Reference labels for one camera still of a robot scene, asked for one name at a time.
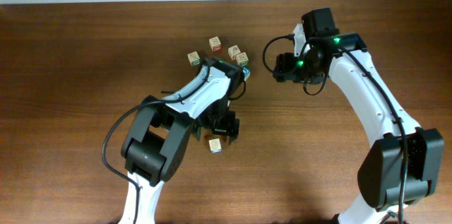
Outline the blue H wooden block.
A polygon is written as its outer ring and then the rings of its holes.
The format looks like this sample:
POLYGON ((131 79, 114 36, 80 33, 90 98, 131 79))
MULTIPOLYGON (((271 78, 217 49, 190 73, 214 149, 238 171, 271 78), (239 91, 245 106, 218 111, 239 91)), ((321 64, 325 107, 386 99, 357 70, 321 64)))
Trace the blue H wooden block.
POLYGON ((222 151, 222 144, 219 138, 214 138, 208 141, 211 153, 219 153, 222 151))

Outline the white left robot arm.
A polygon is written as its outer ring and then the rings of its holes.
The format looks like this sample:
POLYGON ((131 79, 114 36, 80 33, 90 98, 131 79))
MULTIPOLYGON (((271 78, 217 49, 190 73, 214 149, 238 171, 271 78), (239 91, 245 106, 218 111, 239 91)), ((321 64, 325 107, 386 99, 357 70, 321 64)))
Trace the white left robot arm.
POLYGON ((230 104, 249 74, 244 66, 206 59, 182 89, 162 99, 149 95, 131 110, 135 117, 121 147, 129 188, 120 223, 154 223, 162 187, 181 165, 191 136, 208 129, 237 139, 239 119, 230 104))

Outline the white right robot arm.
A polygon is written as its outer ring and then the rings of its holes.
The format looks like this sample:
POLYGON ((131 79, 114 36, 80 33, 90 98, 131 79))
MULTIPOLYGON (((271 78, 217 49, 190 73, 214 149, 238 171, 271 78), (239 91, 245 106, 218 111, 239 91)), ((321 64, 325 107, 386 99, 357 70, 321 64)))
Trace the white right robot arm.
POLYGON ((294 51, 278 55, 273 77, 304 87, 332 80, 350 102, 370 150, 357 173, 359 195, 333 223, 403 223, 403 211, 436 191, 444 153, 437 129, 423 129, 377 72, 358 33, 341 33, 329 8, 310 11, 286 35, 294 51))

